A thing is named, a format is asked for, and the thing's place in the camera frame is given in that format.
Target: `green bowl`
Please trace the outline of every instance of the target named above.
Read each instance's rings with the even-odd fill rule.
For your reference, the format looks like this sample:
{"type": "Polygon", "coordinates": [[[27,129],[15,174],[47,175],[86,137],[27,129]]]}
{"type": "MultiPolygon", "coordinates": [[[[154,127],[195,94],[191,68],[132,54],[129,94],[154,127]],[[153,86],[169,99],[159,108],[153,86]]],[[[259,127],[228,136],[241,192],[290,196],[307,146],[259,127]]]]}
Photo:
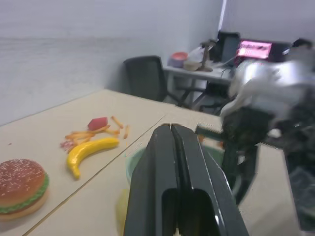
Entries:
{"type": "MultiPolygon", "coordinates": [[[[223,151],[214,149],[213,147],[209,146],[204,147],[208,151],[208,153],[213,157],[213,159],[218,163],[218,165],[221,166],[223,160],[223,151]]],[[[129,157],[126,158],[126,177],[129,184],[131,183],[132,172],[134,168],[136,168],[136,165],[138,164],[138,161],[142,157],[144,150],[145,149],[140,149],[134,155],[130,155],[129,157]]]]}

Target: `yellow object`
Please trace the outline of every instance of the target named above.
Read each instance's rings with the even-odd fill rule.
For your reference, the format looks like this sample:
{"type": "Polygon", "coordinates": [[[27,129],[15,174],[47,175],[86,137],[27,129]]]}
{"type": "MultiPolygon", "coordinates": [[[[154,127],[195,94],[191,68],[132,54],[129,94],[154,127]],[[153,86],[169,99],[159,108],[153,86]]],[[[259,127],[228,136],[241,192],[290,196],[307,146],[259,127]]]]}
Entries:
{"type": "Polygon", "coordinates": [[[117,230],[120,236],[124,235],[128,200],[129,200],[129,189],[123,189],[115,207],[117,230]]]}
{"type": "Polygon", "coordinates": [[[104,138],[79,144],[69,153],[67,158],[67,166],[72,171],[74,177],[78,179],[80,178],[78,166],[84,158],[97,151],[114,148],[118,144],[119,139],[116,138],[104,138]]]}

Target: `beige table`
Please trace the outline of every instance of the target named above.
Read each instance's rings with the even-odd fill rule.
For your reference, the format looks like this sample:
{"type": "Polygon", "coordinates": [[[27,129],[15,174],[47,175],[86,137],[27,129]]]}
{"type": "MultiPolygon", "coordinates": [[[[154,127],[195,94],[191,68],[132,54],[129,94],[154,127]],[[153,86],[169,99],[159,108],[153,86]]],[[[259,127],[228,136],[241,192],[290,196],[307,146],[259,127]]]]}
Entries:
{"type": "MultiPolygon", "coordinates": [[[[221,128],[217,117],[180,108],[172,109],[30,235],[117,236],[115,203],[122,189],[128,187],[125,156],[145,148],[153,130],[163,123],[179,123],[191,129],[198,123],[216,130],[221,128]]],[[[251,236],[299,235],[280,150],[260,147],[258,174],[240,210],[251,236]]]]}
{"type": "Polygon", "coordinates": [[[1,162],[29,158],[40,163],[50,176],[47,203],[30,216],[0,223],[0,235],[25,234],[173,108],[170,104],[103,90],[0,127],[1,162]],[[59,148],[60,142],[67,133],[86,129],[92,118],[112,115],[130,125],[129,137],[122,140],[118,148],[84,160],[79,168],[81,178],[75,181],[65,167],[67,154],[59,148]]]}

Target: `toy banana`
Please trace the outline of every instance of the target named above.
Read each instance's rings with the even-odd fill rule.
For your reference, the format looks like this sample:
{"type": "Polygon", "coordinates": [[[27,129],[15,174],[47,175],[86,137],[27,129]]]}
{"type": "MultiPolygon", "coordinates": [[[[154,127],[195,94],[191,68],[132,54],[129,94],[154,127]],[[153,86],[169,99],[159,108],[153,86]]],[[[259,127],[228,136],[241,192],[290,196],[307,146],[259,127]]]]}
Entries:
{"type": "Polygon", "coordinates": [[[68,155],[67,166],[72,171],[76,179],[80,178],[78,166],[80,162],[87,156],[97,151],[114,148],[119,144],[119,139],[104,138],[95,141],[89,141],[76,146],[68,155]]]}

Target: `monitor screen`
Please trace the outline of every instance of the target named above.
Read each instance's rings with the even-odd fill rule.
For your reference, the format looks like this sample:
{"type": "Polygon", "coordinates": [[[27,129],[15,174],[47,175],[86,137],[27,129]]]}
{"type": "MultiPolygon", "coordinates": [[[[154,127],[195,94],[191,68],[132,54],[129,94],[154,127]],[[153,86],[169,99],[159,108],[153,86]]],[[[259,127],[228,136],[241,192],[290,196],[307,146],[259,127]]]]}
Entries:
{"type": "Polygon", "coordinates": [[[242,40],[237,50],[238,57],[268,59],[272,43],[242,40]]]}

